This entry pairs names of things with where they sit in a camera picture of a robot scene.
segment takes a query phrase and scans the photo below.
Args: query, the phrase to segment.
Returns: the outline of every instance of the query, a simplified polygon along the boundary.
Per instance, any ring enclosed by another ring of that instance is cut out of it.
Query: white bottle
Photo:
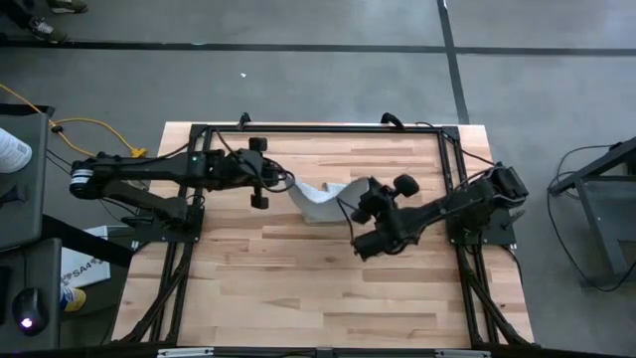
[[[13,173],[24,168],[31,155],[33,151],[29,145],[0,128],[0,173]]]

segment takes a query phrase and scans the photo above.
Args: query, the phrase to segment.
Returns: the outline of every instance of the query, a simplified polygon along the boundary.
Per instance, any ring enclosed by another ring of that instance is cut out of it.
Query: shoe
[[[53,26],[44,22],[43,18],[32,18],[29,21],[29,30],[37,39],[51,44],[61,44],[68,37],[67,33],[56,30]]]
[[[49,0],[49,7],[55,14],[80,14],[88,11],[88,5],[80,0]]]

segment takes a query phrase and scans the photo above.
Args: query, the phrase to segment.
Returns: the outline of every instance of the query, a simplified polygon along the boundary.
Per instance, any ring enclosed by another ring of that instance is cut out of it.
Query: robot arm
[[[352,220],[365,224],[375,218],[376,229],[356,237],[352,245],[363,261],[379,254],[397,255],[407,245],[417,245],[424,229],[440,220],[453,218],[459,232],[479,233],[498,209],[521,206],[528,190],[515,170],[501,164],[488,170],[471,183],[460,185],[452,193],[418,208],[399,208],[395,198],[419,191],[413,178],[401,175],[394,181],[395,189],[381,185],[374,178],[370,189],[360,198]]]

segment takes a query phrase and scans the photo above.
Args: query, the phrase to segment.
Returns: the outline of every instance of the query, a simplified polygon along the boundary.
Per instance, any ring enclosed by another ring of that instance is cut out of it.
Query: yellow cable
[[[84,122],[99,124],[99,125],[105,127],[106,129],[110,130],[115,136],[117,136],[117,138],[119,138],[124,143],[124,145],[128,147],[128,149],[130,149],[131,151],[135,149],[135,147],[130,145],[130,143],[128,143],[126,141],[126,139],[124,139],[124,137],[121,134],[119,134],[118,131],[116,131],[113,127],[111,127],[107,123],[102,122],[101,120],[91,119],[91,118],[81,118],[81,117],[80,118],[66,118],[66,119],[56,120],[55,124],[56,125],[60,125],[62,123],[67,123],[67,122],[71,122],[71,121],[84,121]]]
[[[9,89],[8,87],[0,84],[0,88],[2,88],[3,90],[7,91],[8,93],[14,95],[17,99],[21,100],[22,102],[26,103],[30,108],[32,108],[35,112],[37,113],[42,113],[36,106],[34,106],[32,103],[30,103],[28,100],[26,100],[24,97],[22,97],[21,95],[17,94],[16,92],[14,92],[12,89]],[[97,119],[92,119],[92,118],[67,118],[67,119],[61,119],[58,121],[52,121],[49,119],[49,126],[53,127],[56,125],[60,125],[61,123],[66,123],[66,122],[71,122],[71,121],[83,121],[83,122],[89,122],[89,123],[94,123],[94,124],[98,124],[103,126],[104,128],[110,130],[117,138],[119,138],[123,144],[125,146],[128,147],[128,149],[130,150],[130,153],[132,154],[133,158],[139,158],[139,157],[144,157],[146,156],[146,154],[148,153],[148,149],[146,148],[135,148],[132,145],[130,145],[130,143],[128,143],[128,141],[123,137],[123,135],[121,135],[118,131],[116,131],[113,127],[111,127],[110,125],[108,125],[107,123],[102,122],[101,120],[97,120]],[[57,135],[60,136],[60,138],[72,149],[78,151],[81,154],[87,155],[87,156],[94,156],[94,154],[90,153],[89,151],[83,150],[79,147],[77,147],[76,145],[72,144],[71,141],[62,133],[62,132],[58,132]]]

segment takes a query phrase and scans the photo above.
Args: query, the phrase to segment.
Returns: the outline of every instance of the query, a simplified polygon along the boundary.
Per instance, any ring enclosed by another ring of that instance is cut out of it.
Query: black tape line
[[[139,50],[139,51],[243,51],[243,52],[309,52],[309,53],[381,53],[381,54],[444,54],[443,46],[392,45],[276,45],[276,44],[188,44],[67,41],[49,44],[31,40],[0,41],[0,47],[30,49],[77,50]]]
[[[635,57],[636,49],[456,47],[459,55]]]
[[[450,84],[453,89],[453,97],[455,98],[457,118],[459,124],[469,124],[470,118],[468,117],[464,88],[461,84],[461,76],[459,75],[459,65],[457,64],[457,54],[455,52],[453,33],[450,29],[450,19],[448,18],[448,11],[446,10],[444,0],[437,0],[437,9],[439,10],[441,31],[444,36],[444,45],[446,46],[446,58],[448,59],[448,71],[450,72]]]

